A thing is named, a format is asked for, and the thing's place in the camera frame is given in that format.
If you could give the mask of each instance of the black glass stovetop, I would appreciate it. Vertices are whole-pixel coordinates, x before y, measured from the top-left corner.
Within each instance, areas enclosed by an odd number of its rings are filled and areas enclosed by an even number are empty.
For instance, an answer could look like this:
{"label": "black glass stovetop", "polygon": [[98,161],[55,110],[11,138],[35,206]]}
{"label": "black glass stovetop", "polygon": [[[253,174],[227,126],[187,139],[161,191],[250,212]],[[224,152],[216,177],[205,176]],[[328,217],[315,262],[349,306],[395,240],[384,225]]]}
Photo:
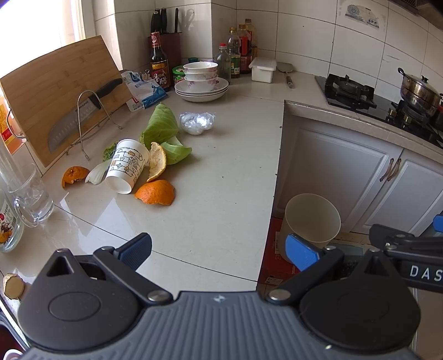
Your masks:
{"label": "black glass stovetop", "polygon": [[373,93],[371,94],[373,98],[368,102],[356,102],[353,99],[339,96],[336,92],[325,89],[327,79],[323,76],[315,76],[315,79],[322,89],[322,92],[325,94],[328,104],[380,120],[386,124],[390,124],[399,129],[407,131],[408,133],[416,135],[421,139],[424,139],[443,149],[442,138],[430,126],[421,126],[419,122],[406,125],[401,121],[401,119],[399,120],[400,116],[389,116],[389,109],[397,109],[398,104]]}

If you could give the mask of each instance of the gray ribbed surface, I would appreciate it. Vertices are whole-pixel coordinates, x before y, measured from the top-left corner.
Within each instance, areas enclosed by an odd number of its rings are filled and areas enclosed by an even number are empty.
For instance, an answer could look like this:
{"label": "gray ribbed surface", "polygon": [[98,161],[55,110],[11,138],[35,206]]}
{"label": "gray ribbed surface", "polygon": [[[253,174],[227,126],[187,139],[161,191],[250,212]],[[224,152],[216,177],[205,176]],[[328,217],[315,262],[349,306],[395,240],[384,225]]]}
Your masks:
{"label": "gray ribbed surface", "polygon": [[[224,297],[220,303],[215,299]],[[151,307],[137,326],[111,346],[83,355],[32,349],[22,360],[368,360],[326,350],[291,308],[264,302],[258,293],[184,292],[175,303]],[[418,359],[406,349],[373,358]]]}

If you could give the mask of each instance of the stack of plates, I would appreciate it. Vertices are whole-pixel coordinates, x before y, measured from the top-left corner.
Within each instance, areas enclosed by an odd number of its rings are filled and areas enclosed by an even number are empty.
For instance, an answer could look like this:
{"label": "stack of plates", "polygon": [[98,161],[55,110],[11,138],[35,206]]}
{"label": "stack of plates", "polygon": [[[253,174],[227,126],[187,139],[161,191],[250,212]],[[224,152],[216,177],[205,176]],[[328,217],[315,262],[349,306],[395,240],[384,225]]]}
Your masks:
{"label": "stack of plates", "polygon": [[175,92],[184,100],[190,102],[208,102],[218,98],[221,98],[225,92],[228,90],[229,83],[223,78],[217,78],[218,83],[214,90],[204,92],[204,93],[190,93],[187,86],[186,80],[182,80],[175,85]]}

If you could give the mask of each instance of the cutting board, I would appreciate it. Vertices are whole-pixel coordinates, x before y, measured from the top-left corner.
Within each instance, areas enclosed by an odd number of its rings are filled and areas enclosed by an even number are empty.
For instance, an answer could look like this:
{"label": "cutting board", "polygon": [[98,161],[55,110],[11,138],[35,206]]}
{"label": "cutting board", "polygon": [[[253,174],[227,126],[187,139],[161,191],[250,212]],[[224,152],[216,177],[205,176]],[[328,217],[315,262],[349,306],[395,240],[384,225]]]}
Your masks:
{"label": "cutting board", "polygon": [[[77,108],[78,96],[84,90],[96,91],[120,77],[103,39],[95,36],[30,61],[2,77],[0,85],[17,124],[41,162],[48,166],[78,139],[78,133],[72,134],[51,153],[48,134],[54,124]],[[84,94],[80,102],[90,95]],[[123,83],[101,98],[101,102],[110,113],[131,97]],[[82,134],[105,117],[103,109],[92,114],[82,123]]]}

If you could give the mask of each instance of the stainless steel pot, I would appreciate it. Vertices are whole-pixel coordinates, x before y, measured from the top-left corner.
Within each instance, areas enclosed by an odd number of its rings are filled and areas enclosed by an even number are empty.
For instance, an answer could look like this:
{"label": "stainless steel pot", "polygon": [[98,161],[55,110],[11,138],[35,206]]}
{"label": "stainless steel pot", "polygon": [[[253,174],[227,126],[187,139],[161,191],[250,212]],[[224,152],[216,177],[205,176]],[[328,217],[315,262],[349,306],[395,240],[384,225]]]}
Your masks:
{"label": "stainless steel pot", "polygon": [[400,88],[402,99],[416,110],[428,116],[434,115],[442,99],[441,94],[427,83],[428,79],[424,76],[419,78],[405,74],[401,67],[398,68],[398,72],[403,75]]}

